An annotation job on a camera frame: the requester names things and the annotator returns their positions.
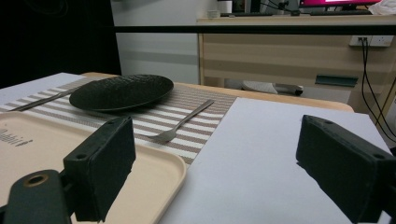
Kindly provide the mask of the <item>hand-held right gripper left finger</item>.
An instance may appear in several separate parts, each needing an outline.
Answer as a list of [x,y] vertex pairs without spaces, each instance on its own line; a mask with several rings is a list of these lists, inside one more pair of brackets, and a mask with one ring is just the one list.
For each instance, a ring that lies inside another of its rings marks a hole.
[[104,221],[135,161],[133,121],[112,119],[64,158],[78,221]]

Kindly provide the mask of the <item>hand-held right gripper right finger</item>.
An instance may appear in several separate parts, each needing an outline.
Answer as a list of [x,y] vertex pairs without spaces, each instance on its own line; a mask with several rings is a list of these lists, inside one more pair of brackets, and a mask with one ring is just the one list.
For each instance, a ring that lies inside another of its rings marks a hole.
[[396,224],[396,157],[342,126],[305,115],[297,163],[354,224]]

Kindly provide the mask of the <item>beige tray with rabbit drawing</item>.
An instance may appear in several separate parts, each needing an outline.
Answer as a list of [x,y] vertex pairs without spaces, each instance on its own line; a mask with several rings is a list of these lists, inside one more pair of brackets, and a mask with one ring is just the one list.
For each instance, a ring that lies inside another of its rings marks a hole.
[[[92,133],[22,112],[0,114],[0,206],[11,186],[40,170],[58,172],[63,158]],[[132,172],[100,224],[157,224],[185,180],[177,155],[137,145]]]

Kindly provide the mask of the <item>silver fork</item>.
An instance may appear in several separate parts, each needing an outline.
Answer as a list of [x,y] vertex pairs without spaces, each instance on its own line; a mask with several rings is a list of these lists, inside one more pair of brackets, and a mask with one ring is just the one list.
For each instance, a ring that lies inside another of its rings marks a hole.
[[214,104],[214,100],[207,100],[193,111],[190,112],[185,118],[183,118],[178,124],[176,124],[172,129],[168,131],[161,132],[156,135],[149,135],[148,138],[158,142],[169,142],[173,140],[177,136],[177,129],[182,126],[184,123],[192,119],[194,116],[199,114],[200,112],[204,111],[206,108]]

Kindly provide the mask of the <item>black textured plate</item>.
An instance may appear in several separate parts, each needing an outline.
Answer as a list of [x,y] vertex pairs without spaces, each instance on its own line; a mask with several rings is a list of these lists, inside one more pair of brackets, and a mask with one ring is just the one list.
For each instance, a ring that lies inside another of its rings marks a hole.
[[84,84],[70,94],[69,103],[87,111],[122,111],[156,102],[173,88],[171,79],[157,75],[109,77]]

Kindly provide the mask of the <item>silver knife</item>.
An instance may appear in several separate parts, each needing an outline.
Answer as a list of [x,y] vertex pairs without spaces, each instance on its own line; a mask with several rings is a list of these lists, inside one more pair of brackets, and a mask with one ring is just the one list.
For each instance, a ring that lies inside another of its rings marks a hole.
[[29,103],[29,104],[27,104],[27,105],[18,106],[18,107],[16,107],[16,108],[13,108],[13,109],[11,109],[11,110],[8,110],[8,112],[11,112],[11,111],[25,111],[25,110],[31,109],[31,108],[33,108],[33,107],[36,107],[36,106],[39,106],[39,105],[43,105],[43,104],[45,104],[45,103],[54,101],[54,100],[56,100],[56,99],[65,97],[66,95],[69,95],[69,94],[73,93],[73,92],[76,91],[77,89],[79,89],[79,87],[76,87],[76,88],[74,88],[74,89],[70,89],[70,90],[68,90],[68,91],[62,91],[62,92],[59,92],[59,93],[57,93],[56,95],[53,95],[53,96],[51,96],[51,97],[44,98],[44,99],[40,99],[40,100],[31,102],[31,103]]

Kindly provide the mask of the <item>white sheet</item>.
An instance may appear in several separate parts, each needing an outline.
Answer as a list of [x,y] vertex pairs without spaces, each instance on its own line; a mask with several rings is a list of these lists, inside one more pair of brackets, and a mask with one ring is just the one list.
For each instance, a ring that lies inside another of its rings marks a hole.
[[[69,83],[83,76],[61,73]],[[235,98],[188,165],[184,184],[159,224],[350,224],[301,168],[296,149],[305,115],[327,119],[382,147],[371,119],[360,113]]]

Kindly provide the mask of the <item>striped placemat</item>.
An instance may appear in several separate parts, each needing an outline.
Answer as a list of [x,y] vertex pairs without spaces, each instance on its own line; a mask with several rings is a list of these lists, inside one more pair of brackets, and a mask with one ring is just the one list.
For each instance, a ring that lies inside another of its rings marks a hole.
[[[0,113],[71,90],[90,81],[89,77],[81,77],[73,78],[69,83],[62,83],[52,78],[49,83],[36,80],[0,89]],[[172,128],[207,100],[211,100],[213,104],[180,126],[175,139],[167,143],[149,139],[152,135]],[[176,84],[164,100],[157,104],[138,107],[127,114],[133,118],[137,144],[172,152],[180,156],[187,164],[191,164],[234,100],[235,98],[231,95]],[[116,117],[114,114],[84,112],[71,106],[67,96],[36,106],[29,109],[27,113],[77,126],[87,131],[94,131],[106,121]]]

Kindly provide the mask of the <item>light wooden desk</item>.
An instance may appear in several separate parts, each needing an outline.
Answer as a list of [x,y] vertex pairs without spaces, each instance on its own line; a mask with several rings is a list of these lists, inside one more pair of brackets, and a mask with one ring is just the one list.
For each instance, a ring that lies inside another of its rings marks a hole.
[[[396,15],[272,16],[200,19],[199,25],[396,25]],[[362,77],[373,87],[380,109],[390,108],[396,92],[396,35],[387,48],[352,35],[200,34],[200,77],[221,86],[226,78],[316,87],[317,75]]]

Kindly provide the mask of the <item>white cabinet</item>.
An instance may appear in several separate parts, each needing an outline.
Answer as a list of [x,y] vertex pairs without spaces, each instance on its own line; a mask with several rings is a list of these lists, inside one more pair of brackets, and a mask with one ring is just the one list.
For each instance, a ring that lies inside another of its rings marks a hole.
[[[111,0],[117,26],[194,25],[217,0]],[[155,74],[197,84],[198,35],[118,34],[121,72]]]

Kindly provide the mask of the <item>dark curtain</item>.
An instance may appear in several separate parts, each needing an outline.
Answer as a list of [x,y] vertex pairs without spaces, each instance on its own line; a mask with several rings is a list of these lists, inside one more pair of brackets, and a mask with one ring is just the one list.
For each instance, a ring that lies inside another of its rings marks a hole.
[[0,89],[61,72],[120,74],[110,0],[0,0]]

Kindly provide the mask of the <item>black keyboard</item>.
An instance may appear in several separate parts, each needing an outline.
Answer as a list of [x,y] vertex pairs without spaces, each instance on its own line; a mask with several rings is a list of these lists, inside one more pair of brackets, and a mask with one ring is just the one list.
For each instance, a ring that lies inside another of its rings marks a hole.
[[261,13],[261,12],[235,12],[235,13],[220,13],[221,17],[266,17],[266,16],[273,16],[272,13]]
[[369,10],[313,11],[310,16],[373,15]]

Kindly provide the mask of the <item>white cloth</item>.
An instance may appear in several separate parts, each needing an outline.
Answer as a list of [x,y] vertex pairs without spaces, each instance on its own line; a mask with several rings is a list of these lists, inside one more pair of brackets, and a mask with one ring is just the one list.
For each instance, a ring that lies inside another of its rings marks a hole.
[[396,15],[396,0],[380,0],[369,7],[373,15]]

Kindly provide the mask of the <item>monitor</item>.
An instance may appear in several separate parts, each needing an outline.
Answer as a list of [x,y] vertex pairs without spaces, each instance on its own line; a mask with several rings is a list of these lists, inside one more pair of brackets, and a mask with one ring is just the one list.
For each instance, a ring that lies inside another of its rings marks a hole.
[[381,0],[299,0],[299,7],[356,7],[370,6]]

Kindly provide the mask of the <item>white wall socket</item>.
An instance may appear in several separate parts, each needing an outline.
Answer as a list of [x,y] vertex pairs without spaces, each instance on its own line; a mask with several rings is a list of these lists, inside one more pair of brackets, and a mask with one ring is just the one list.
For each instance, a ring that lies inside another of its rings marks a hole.
[[357,47],[363,40],[366,40],[370,47],[387,48],[392,43],[393,35],[353,35],[350,38],[349,45]]

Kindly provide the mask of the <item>black frame bar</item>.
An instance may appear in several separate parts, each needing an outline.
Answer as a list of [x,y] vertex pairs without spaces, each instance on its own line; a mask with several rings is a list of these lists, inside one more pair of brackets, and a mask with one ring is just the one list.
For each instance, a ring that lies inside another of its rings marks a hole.
[[254,35],[396,35],[396,25],[114,26],[114,33]]

